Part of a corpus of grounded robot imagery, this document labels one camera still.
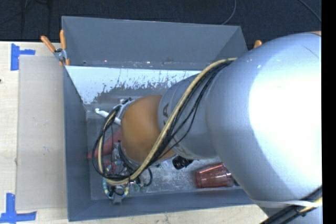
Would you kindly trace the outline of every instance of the plastic cup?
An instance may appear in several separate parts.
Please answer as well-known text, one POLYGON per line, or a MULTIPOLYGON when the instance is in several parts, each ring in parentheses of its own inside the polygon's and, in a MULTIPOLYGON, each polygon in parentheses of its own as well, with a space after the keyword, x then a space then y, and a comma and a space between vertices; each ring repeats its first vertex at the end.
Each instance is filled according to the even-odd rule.
POLYGON ((209 165, 195 172, 198 188, 232 187, 234 179, 223 163, 209 165))

